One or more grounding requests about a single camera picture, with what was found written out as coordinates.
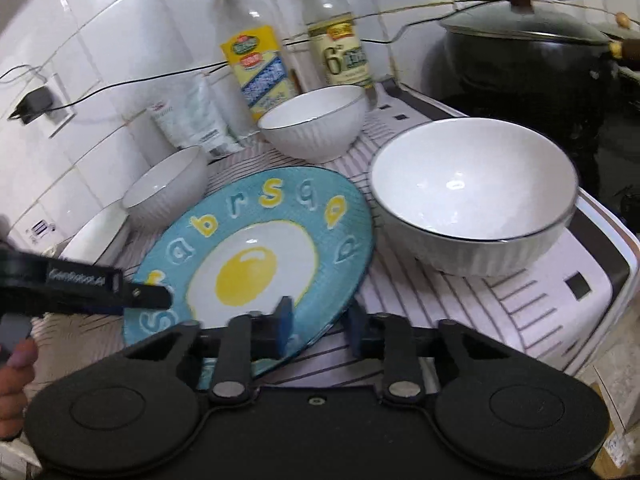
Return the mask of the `person's left hand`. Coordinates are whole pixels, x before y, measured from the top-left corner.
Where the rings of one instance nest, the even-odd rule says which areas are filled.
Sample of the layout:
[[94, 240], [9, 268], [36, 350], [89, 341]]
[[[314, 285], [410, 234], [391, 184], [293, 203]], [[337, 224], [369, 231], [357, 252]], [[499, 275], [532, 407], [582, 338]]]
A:
[[28, 404], [25, 388], [34, 380], [38, 347], [32, 338], [20, 341], [1, 367], [0, 434], [2, 441], [15, 439], [24, 425]]

